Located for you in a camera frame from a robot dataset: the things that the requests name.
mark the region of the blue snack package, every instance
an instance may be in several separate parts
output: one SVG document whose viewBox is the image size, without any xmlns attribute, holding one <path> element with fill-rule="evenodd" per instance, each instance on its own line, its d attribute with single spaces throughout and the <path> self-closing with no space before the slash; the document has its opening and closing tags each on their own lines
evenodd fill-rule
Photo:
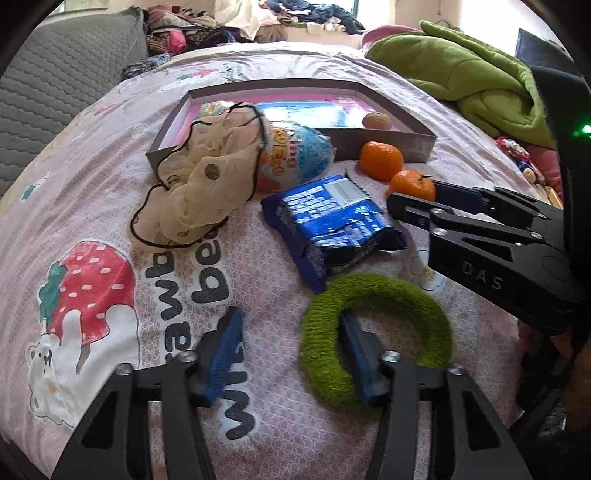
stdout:
<svg viewBox="0 0 591 480">
<path fill-rule="evenodd" d="M 265 221 L 285 240 L 304 282 L 326 289 L 326 278 L 375 249 L 406 248 L 379 207 L 351 179 L 332 175 L 261 200 Z"/>
</svg>

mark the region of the strawberry print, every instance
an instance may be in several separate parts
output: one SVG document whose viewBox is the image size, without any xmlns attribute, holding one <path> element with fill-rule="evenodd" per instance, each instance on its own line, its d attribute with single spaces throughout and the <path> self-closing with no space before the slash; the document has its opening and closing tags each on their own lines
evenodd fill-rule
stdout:
<svg viewBox="0 0 591 480">
<path fill-rule="evenodd" d="M 121 253 L 101 242 L 79 242 L 49 269 L 38 294 L 40 322 L 46 333 L 61 339 L 64 317 L 78 310 L 82 345 L 88 345 L 109 334 L 105 314 L 110 307 L 134 308 L 134 290 L 134 271 Z"/>
</svg>

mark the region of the green fuzzy ring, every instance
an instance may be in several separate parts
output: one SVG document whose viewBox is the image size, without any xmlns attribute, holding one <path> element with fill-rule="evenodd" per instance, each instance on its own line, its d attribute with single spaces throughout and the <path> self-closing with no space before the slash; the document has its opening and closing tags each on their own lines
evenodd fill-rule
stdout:
<svg viewBox="0 0 591 480">
<path fill-rule="evenodd" d="M 423 341 L 417 365 L 444 367 L 452 355 L 452 329 L 439 304 L 414 285 L 376 274 L 339 278 L 317 295 L 304 317 L 301 359 L 312 386 L 330 405 L 355 402 L 353 378 L 337 355 L 337 323 L 347 308 L 374 307 L 397 312 L 414 325 Z"/>
</svg>

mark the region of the orange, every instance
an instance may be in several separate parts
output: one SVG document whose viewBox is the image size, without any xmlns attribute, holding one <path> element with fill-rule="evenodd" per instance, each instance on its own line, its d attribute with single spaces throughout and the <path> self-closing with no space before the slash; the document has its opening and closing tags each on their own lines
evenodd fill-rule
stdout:
<svg viewBox="0 0 591 480">
<path fill-rule="evenodd" d="M 402 193 L 411 197 L 423 200 L 435 201 L 435 184 L 431 177 L 425 176 L 416 170 L 399 171 L 388 187 L 388 195 L 391 193 Z"/>
<path fill-rule="evenodd" d="M 367 142 L 359 153 L 363 173 L 375 180 L 390 181 L 404 166 L 400 150 L 393 145 Z"/>
</svg>

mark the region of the gray quilted headboard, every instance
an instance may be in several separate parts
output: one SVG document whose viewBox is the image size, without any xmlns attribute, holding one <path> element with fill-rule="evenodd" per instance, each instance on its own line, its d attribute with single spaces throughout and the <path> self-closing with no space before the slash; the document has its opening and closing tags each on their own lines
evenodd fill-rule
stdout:
<svg viewBox="0 0 591 480">
<path fill-rule="evenodd" d="M 87 15 L 37 28 L 0 79 L 0 197 L 84 108 L 148 56 L 143 13 Z"/>
</svg>

